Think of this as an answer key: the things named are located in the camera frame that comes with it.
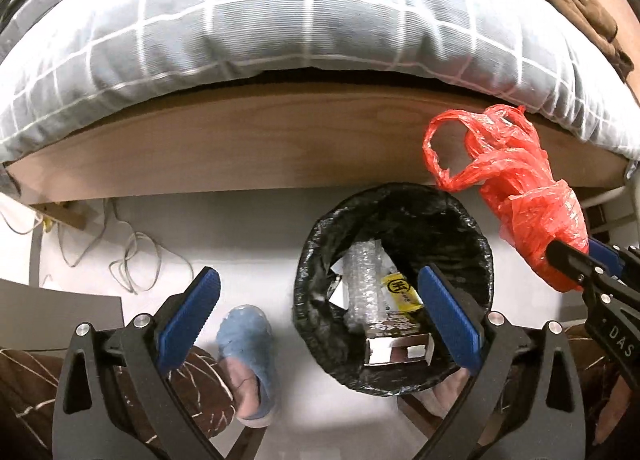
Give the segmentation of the clear bubble wrap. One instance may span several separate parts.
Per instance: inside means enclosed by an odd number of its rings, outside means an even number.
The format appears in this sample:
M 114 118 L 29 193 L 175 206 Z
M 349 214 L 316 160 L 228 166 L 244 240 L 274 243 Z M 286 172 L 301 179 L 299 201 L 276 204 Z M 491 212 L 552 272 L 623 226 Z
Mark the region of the clear bubble wrap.
M 382 244 L 378 240 L 355 242 L 343 256 L 343 281 L 348 308 L 347 328 L 367 332 L 386 318 L 382 293 Z

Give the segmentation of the grey checked bed sheet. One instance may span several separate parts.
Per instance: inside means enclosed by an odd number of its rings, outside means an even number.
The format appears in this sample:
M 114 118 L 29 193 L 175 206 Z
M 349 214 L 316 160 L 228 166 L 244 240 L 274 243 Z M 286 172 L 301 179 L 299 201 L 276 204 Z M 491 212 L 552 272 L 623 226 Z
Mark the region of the grey checked bed sheet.
M 293 68 L 437 78 L 636 159 L 639 108 L 545 0 L 63 0 L 1 64 L 1 160 L 128 106 Z

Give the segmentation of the red plastic bag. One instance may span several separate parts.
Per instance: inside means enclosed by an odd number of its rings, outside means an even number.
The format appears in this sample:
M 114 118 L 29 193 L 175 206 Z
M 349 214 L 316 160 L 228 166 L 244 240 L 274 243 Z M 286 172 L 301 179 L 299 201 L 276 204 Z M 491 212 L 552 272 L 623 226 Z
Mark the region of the red plastic bag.
M 463 146 L 471 162 L 457 174 L 440 166 L 433 147 L 437 131 L 447 123 L 465 127 Z M 480 188 L 480 196 L 499 220 L 501 238 L 552 289 L 567 293 L 582 288 L 546 258 L 554 240 L 587 253 L 588 231 L 574 190 L 553 177 L 548 153 L 526 119 L 525 108 L 496 104 L 482 113 L 442 112 L 426 128 L 423 154 L 439 189 L 454 193 Z

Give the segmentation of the blue fluffy slipper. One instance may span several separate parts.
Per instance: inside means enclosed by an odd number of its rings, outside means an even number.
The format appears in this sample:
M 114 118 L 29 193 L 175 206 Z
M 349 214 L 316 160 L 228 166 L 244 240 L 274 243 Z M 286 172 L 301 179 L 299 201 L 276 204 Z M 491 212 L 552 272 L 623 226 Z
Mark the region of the blue fluffy slipper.
M 276 413 L 278 388 L 266 315 L 252 305 L 233 308 L 220 324 L 216 343 L 236 418 L 247 428 L 268 428 Z

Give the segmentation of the wooden bed frame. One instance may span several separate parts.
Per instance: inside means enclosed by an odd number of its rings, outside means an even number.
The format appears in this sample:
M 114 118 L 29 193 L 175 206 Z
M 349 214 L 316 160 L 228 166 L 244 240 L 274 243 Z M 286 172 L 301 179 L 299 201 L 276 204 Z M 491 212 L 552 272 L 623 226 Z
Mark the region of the wooden bed frame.
M 489 99 L 296 82 L 144 102 L 12 163 L 24 204 L 136 195 L 426 183 L 422 140 L 450 108 Z

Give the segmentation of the white earphone box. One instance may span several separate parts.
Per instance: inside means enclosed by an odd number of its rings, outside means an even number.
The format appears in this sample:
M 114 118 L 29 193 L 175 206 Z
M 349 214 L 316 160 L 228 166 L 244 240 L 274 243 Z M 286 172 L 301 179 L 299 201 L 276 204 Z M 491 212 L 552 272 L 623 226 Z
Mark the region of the white earphone box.
M 329 302 L 341 309 L 348 310 L 349 295 L 348 287 L 345 281 L 344 259 L 340 258 L 336 261 L 330 272 L 333 273 L 333 279 L 328 290 Z

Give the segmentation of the black lined trash bin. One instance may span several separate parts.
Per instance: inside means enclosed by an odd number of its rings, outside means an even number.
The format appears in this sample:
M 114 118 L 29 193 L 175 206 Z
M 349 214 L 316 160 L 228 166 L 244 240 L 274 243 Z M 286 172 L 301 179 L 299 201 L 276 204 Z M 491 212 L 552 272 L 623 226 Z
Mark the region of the black lined trash bin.
M 430 335 L 430 359 L 367 365 L 364 332 L 348 310 L 330 300 L 334 283 L 348 282 L 343 257 L 359 242 L 378 247 L 383 311 L 392 327 Z M 396 396 L 427 390 L 454 372 L 416 285 L 429 264 L 480 308 L 490 307 L 495 280 L 490 245 L 477 221 L 447 192 L 386 183 L 352 195 L 316 221 L 297 266 L 293 323 L 325 373 L 362 394 Z

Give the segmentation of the grey suitcase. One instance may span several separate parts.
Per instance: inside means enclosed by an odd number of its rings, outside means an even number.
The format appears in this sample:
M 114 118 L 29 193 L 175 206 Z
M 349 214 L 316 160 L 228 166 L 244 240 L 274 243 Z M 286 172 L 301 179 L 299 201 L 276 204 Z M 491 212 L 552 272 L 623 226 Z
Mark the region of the grey suitcase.
M 1 58 L 4 59 L 24 35 L 60 1 L 62 0 L 26 0 L 1 30 Z

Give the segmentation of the dark brown snack box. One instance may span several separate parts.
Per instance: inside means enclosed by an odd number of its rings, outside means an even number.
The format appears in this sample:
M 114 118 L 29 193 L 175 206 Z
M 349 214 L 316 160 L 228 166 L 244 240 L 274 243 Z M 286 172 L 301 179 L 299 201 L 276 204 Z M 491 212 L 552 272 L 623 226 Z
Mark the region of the dark brown snack box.
M 381 322 L 364 329 L 366 367 L 386 367 L 432 362 L 435 341 L 431 333 L 423 332 L 420 324 L 404 313 L 391 313 Z

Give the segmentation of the yellow white snack wrapper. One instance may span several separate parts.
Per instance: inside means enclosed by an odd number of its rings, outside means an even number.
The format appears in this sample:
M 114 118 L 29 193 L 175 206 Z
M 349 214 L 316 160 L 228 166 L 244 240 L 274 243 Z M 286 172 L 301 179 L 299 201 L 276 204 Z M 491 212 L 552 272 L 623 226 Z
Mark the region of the yellow white snack wrapper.
M 423 308 L 423 302 L 414 287 L 400 273 L 390 273 L 382 280 L 385 303 L 391 313 L 414 313 Z

